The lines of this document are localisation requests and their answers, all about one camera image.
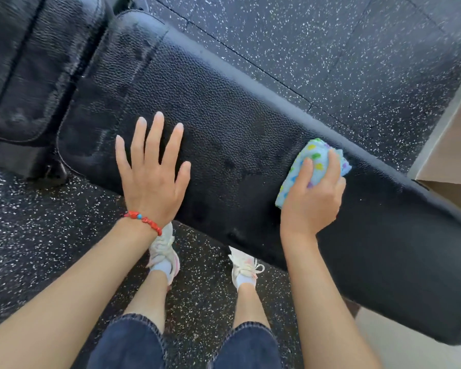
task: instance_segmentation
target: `person's left hand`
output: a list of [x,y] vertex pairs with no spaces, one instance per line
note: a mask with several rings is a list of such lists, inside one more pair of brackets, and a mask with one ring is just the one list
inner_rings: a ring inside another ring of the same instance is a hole
[[186,161],[179,168],[175,179],[175,168],[179,147],[183,137],[183,124],[178,123],[167,143],[162,163],[159,164],[159,150],[164,128],[164,115],[159,111],[145,142],[147,121],[140,117],[135,127],[130,148],[132,165],[128,163],[125,142],[116,137],[116,162],[126,207],[148,217],[163,228],[176,216],[190,181],[191,163]]

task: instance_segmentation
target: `person's left arm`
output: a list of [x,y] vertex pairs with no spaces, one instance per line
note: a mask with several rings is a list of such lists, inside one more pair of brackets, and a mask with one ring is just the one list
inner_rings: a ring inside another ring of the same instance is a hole
[[[146,145],[140,118],[131,145],[132,166],[117,137],[117,163],[127,208],[161,228],[176,215],[190,179],[190,164],[175,164],[182,124],[174,129],[159,164],[164,117],[154,117]],[[62,276],[0,324],[0,369],[70,368],[102,311],[157,233],[140,220],[122,218]]]

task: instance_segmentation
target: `textured leather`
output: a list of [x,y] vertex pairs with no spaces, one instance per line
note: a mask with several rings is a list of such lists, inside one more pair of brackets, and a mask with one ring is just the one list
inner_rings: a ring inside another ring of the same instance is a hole
[[286,267],[278,190],[315,137],[353,165],[321,253],[342,294],[448,344],[461,343],[461,211],[140,11],[117,17],[80,80],[58,135],[64,162],[122,193],[114,140],[166,115],[185,133],[192,178],[177,219]]
[[0,140],[51,140],[105,25],[102,0],[0,0]]

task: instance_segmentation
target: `beaded bracelet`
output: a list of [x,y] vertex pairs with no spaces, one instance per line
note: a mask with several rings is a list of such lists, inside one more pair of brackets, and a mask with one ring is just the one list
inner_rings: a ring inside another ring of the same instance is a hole
[[136,212],[136,211],[128,211],[124,217],[129,217],[130,219],[138,219],[141,220],[142,223],[146,223],[150,225],[150,227],[157,232],[157,235],[162,235],[162,229],[159,228],[159,226],[154,223],[152,220],[150,220],[148,217],[143,217],[141,213]]

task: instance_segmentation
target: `cleaning cloth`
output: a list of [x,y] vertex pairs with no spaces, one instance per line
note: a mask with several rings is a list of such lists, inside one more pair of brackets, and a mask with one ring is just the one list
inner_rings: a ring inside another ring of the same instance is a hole
[[[280,192],[278,193],[277,200],[275,201],[275,205],[277,207],[282,208],[290,188],[292,185],[294,185],[295,179],[299,175],[300,167],[302,166],[302,162],[305,158],[311,158],[314,161],[313,177],[311,178],[311,182],[308,186],[311,187],[317,185],[321,181],[321,179],[324,177],[324,174],[326,173],[326,169],[328,168],[329,149],[332,149],[332,147],[320,138],[315,138],[307,143],[305,148],[303,148],[299,155],[297,155],[295,158],[295,161],[290,168],[289,174],[280,187]],[[347,173],[349,173],[352,167],[343,157],[343,150],[334,150],[340,157],[341,175],[345,176]]]

